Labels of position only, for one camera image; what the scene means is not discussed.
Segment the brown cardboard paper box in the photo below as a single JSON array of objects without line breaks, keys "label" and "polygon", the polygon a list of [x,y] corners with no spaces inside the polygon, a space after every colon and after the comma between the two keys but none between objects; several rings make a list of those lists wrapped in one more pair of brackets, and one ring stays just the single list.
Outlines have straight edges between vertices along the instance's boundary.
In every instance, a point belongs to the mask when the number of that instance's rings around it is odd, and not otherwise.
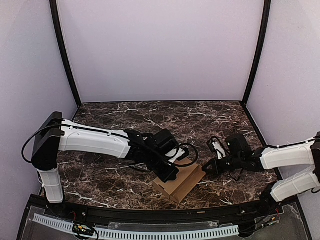
[{"label": "brown cardboard paper box", "polygon": [[178,167],[178,169],[176,180],[164,183],[157,177],[152,185],[167,199],[180,204],[206,173],[202,170],[202,166],[197,163],[188,167]]}]

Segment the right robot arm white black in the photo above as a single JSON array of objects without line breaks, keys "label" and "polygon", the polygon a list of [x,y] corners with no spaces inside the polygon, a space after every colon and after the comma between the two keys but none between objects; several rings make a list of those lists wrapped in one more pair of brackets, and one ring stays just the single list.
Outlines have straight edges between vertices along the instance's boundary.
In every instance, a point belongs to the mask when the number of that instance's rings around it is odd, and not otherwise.
[{"label": "right robot arm white black", "polygon": [[292,196],[307,191],[320,191],[320,136],[287,145],[267,145],[252,150],[242,134],[234,134],[225,139],[223,147],[217,137],[207,141],[216,158],[208,161],[202,170],[217,177],[241,169],[263,172],[281,167],[307,165],[303,171],[283,180],[270,183],[260,195],[260,200],[280,203]]}]

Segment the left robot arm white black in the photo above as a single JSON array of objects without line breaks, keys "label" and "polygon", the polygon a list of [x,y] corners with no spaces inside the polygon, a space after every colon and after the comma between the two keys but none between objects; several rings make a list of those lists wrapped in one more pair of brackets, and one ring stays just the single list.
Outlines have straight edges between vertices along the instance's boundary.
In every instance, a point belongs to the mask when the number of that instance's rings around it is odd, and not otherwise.
[{"label": "left robot arm white black", "polygon": [[107,130],[63,119],[58,111],[29,139],[34,143],[28,163],[38,171],[46,199],[51,204],[64,201],[57,161],[59,152],[88,152],[143,163],[164,183],[177,178],[179,170],[174,163],[185,153],[167,129],[157,134],[130,129]]}]

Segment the right small circuit board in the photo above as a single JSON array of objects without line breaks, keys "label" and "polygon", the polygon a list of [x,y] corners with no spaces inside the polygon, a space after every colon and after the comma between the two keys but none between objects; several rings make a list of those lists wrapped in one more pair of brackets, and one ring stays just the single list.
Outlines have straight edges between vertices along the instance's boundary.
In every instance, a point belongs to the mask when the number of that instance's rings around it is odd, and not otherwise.
[{"label": "right small circuit board", "polygon": [[273,216],[273,217],[270,217],[269,219],[264,219],[262,221],[261,227],[266,228],[266,227],[272,226],[274,224],[278,224],[279,221],[280,221],[279,216]]}]

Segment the small green circuit board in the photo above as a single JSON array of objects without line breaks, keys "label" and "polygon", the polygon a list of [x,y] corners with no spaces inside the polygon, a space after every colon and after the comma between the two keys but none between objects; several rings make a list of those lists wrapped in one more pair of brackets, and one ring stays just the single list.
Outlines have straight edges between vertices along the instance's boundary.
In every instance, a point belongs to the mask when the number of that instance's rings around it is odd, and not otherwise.
[{"label": "small green circuit board", "polygon": [[87,236],[93,236],[95,233],[95,231],[92,228],[86,225],[77,224],[77,223],[73,225],[72,232],[78,235],[87,235]]}]

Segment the black front table rail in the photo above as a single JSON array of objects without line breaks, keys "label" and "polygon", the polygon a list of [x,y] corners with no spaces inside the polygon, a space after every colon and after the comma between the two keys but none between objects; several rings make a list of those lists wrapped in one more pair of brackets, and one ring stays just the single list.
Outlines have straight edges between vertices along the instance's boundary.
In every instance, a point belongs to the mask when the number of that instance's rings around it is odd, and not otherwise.
[{"label": "black front table rail", "polygon": [[276,214],[276,207],[254,201],[231,206],[187,210],[126,210],[95,207],[75,203],[50,204],[41,207],[52,216],[71,218],[89,224],[108,225],[111,222],[133,224],[183,224],[200,222],[251,223],[256,218]]}]

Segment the black right frame post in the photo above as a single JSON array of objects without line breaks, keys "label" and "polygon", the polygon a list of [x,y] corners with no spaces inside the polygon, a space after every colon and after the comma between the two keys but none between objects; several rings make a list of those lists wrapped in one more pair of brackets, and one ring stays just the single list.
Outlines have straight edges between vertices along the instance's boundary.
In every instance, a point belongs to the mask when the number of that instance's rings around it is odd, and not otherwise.
[{"label": "black right frame post", "polygon": [[261,60],[261,55],[262,55],[263,47],[264,47],[264,43],[265,43],[265,38],[266,38],[266,34],[267,34],[267,29],[268,29],[269,16],[270,16],[270,11],[271,11],[271,3],[272,3],[271,0],[265,0],[264,4],[263,4],[261,24],[260,24],[256,49],[255,49],[255,53],[254,53],[247,85],[246,85],[244,95],[243,95],[243,98],[241,101],[244,106],[247,106],[247,104],[249,102],[250,95],[251,95],[251,92],[252,92],[252,89],[254,86],[257,72],[258,72],[258,68],[259,68],[259,64],[260,64],[260,60]]}]

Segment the black frame post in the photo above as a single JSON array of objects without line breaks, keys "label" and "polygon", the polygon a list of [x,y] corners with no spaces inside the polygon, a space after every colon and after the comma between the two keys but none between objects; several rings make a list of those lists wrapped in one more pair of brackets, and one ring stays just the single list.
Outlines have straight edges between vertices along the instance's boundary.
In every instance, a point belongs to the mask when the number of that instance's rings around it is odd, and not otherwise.
[{"label": "black frame post", "polygon": [[251,92],[252,92],[252,89],[254,86],[257,72],[258,72],[258,68],[259,68],[259,64],[260,64],[260,60],[261,60],[261,55],[262,55],[263,47],[264,47],[264,43],[265,43],[265,38],[266,38],[266,34],[267,34],[267,29],[268,29],[269,16],[270,16],[270,11],[271,11],[271,3],[272,3],[271,0],[265,0],[264,4],[263,4],[261,24],[260,24],[256,49],[255,49],[255,53],[254,53],[247,85],[246,85],[244,95],[243,95],[243,98],[241,101],[244,106],[247,106],[247,104],[249,102],[250,95],[251,95]]},{"label": "black frame post", "polygon": [[49,0],[49,6],[50,6],[50,12],[51,12],[51,18],[53,22],[54,32],[56,36],[56,41],[58,44],[58,49],[60,52],[60,57],[62,60],[62,64],[64,67],[64,71],[68,80],[68,84],[71,90],[71,93],[73,95],[73,99],[76,103],[76,106],[80,108],[82,106],[81,97],[79,94],[79,91],[77,89],[76,81],[73,76],[71,64],[69,61],[69,56],[67,53],[67,48],[63,36],[62,31],[62,24],[59,16],[59,10],[58,10],[58,1],[57,0]]}]

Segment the black left frame post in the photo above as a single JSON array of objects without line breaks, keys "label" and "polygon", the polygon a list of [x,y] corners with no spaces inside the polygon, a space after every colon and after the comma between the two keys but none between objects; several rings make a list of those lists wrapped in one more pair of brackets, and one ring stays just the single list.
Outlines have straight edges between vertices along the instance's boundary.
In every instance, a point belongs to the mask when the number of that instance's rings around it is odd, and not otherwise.
[{"label": "black left frame post", "polygon": [[58,49],[60,52],[60,57],[62,60],[62,64],[64,67],[64,71],[68,80],[68,84],[71,90],[71,93],[73,95],[73,99],[76,103],[76,106],[80,108],[82,106],[81,97],[79,94],[79,91],[77,89],[76,81],[73,76],[71,64],[69,61],[69,56],[67,53],[67,48],[63,36],[62,31],[62,24],[59,16],[59,10],[58,10],[58,1],[57,0],[49,0],[49,6],[50,6],[50,12],[51,12],[51,18],[53,22],[54,32],[56,36],[56,41],[58,44]]}]

